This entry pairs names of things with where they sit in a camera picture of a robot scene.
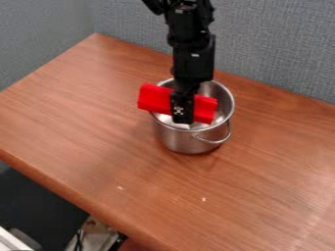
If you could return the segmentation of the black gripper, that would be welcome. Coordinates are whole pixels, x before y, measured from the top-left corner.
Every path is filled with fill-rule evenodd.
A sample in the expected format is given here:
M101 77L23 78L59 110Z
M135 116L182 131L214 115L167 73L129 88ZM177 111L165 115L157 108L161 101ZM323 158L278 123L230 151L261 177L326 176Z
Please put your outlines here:
M211 0L142 0L167 23L167 44L173 48L171 73L177 88L170 95L171 118L177 124L194 123L194 96L203 81L214 78L217 36Z

